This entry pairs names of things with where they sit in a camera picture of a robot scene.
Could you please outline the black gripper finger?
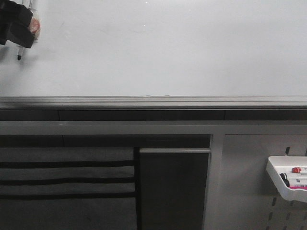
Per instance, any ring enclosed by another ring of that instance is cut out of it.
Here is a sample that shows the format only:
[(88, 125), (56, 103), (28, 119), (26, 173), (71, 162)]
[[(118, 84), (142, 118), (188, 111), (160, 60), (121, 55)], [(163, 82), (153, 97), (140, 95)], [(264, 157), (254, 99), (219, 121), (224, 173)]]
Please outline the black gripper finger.
[(11, 0), (0, 2), (0, 44), (11, 41), (25, 48), (31, 48), (34, 35), (29, 30), (33, 13), (22, 4)]

